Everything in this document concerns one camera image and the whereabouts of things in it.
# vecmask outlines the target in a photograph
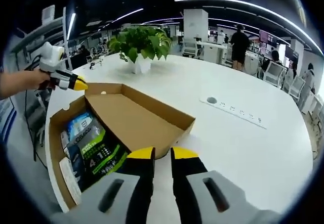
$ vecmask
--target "ceiling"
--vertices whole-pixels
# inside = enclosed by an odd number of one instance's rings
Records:
[[[268,8],[283,15],[302,28],[321,47],[324,31],[323,16],[310,0],[240,0]],[[174,0],[27,0],[22,6],[17,19],[17,26],[25,32],[30,32],[41,25],[42,9],[56,5],[56,17],[62,16],[64,6],[67,6],[68,18],[71,13],[76,13],[76,19],[71,32],[71,38],[79,37],[81,33],[96,32],[108,21],[113,21],[137,9],[142,11],[126,16],[105,29],[118,28],[124,23],[143,23],[151,20],[181,17],[184,9],[203,8],[209,13],[210,18],[230,20],[248,24],[279,37],[297,38],[308,45],[316,54],[319,50],[298,29],[282,19],[263,10],[234,2],[198,0],[175,2]],[[102,21],[98,25],[87,26],[92,21]],[[210,26],[223,24],[233,26],[231,22],[210,20]],[[246,27],[255,33],[258,30]]]

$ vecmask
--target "shelf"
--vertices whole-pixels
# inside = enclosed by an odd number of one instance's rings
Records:
[[[60,37],[63,37],[63,31],[58,32],[56,34],[53,34],[53,35],[45,38],[44,40],[38,42],[37,44],[33,44],[33,45],[30,45],[30,46],[27,46],[26,47],[27,52],[32,53],[33,51],[35,51],[38,48],[42,47],[42,45],[45,44],[45,42],[50,42],[50,41],[55,40],[55,39],[60,38]]]
[[[18,53],[23,48],[25,48],[28,44],[30,44],[33,40],[50,32],[53,29],[59,28],[63,26],[63,17],[54,19],[52,22],[42,25],[41,27],[35,29],[33,32],[27,34],[15,47],[11,49],[12,53]]]

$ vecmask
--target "open cardboard box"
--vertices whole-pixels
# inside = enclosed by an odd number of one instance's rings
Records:
[[[50,121],[50,149],[54,174],[62,196],[75,206],[65,184],[59,162],[65,157],[60,134],[68,122],[90,109],[129,152],[154,146],[156,158],[188,135],[195,119],[124,84],[89,83],[85,95],[60,110]]]

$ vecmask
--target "electrical outlet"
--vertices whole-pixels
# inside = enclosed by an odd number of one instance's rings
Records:
[[[216,97],[202,97],[201,102],[213,106],[217,109],[220,109],[226,113],[229,113],[233,116],[239,117],[243,120],[246,120],[252,124],[255,124],[261,128],[266,129],[265,122],[260,117],[257,117],[255,114],[247,112],[243,109],[240,109],[236,106],[230,106],[230,104],[225,101],[216,100]]]

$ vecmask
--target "potted plant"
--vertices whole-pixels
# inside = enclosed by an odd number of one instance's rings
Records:
[[[129,62],[135,74],[145,73],[151,68],[151,62],[156,56],[167,59],[171,40],[159,28],[139,26],[126,28],[109,42],[112,52],[120,52],[120,58]]]

